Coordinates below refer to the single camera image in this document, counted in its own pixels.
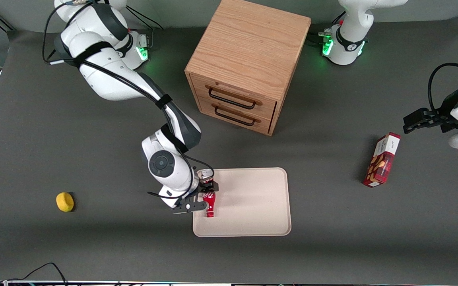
drawer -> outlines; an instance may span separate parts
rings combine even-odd
[[[259,116],[244,114],[234,108],[222,106],[213,100],[198,98],[201,112],[247,129],[268,134],[271,121]]]
[[[272,119],[273,117],[276,106],[275,101],[228,87],[212,79],[194,75],[190,75],[190,78],[199,98],[213,101],[220,106],[238,110],[251,116],[259,116],[266,119]]]

red snack box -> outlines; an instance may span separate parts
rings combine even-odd
[[[374,188],[386,183],[399,141],[400,135],[392,132],[379,139],[363,181],[365,186]]]

gray tabletop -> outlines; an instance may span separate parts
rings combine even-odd
[[[198,112],[183,69],[202,32],[158,31],[141,70],[199,123],[189,155],[215,168],[287,171],[291,233],[196,237],[191,215],[146,194],[160,184],[140,142],[164,124],[160,111],[145,99],[99,98],[75,68],[42,63],[40,34],[13,33],[0,77],[0,279],[52,261],[71,280],[458,284],[449,134],[403,136],[388,183],[361,183],[376,140],[402,134],[402,117],[427,105],[431,71],[458,62],[458,18],[377,23],[348,67],[304,47],[272,137]],[[456,88],[458,70],[440,71],[437,104]],[[75,193],[76,212],[58,210],[62,191]]]

drawer handle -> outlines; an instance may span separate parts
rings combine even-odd
[[[238,103],[236,101],[232,101],[232,100],[220,97],[220,96],[216,96],[216,95],[211,93],[212,91],[213,91],[213,88],[210,87],[210,89],[208,90],[208,94],[210,95],[211,98],[218,99],[220,101],[227,102],[229,104],[236,105],[237,107],[241,107],[241,108],[245,108],[245,109],[253,109],[254,107],[256,107],[256,102],[255,101],[253,101],[252,105],[250,105],[250,106],[249,105],[244,105],[244,104]]]
[[[232,120],[232,121],[235,121],[235,122],[238,122],[240,124],[247,125],[247,126],[252,126],[252,125],[254,125],[254,123],[256,123],[256,119],[253,119],[251,123],[248,123],[248,122],[236,119],[236,118],[232,118],[231,116],[227,116],[227,115],[222,114],[220,112],[217,112],[217,110],[218,110],[218,106],[215,106],[215,114],[220,116],[220,117],[224,117],[225,119],[229,119],[229,120]]]

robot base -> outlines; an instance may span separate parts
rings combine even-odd
[[[344,46],[338,42],[337,38],[332,36],[335,35],[339,27],[340,25],[336,24],[325,29],[324,33],[320,33],[320,36],[324,36],[327,39],[327,42],[323,45],[321,54],[334,64],[345,66],[356,60],[356,58],[361,54],[365,42],[363,42],[360,46],[354,45],[355,47],[353,51],[346,51]]]
[[[129,69],[135,70],[138,69],[145,61],[148,60],[149,49],[147,47],[147,38],[146,35],[139,34],[136,31],[130,31],[129,35],[133,38],[132,47],[129,51],[121,57],[121,60]]]

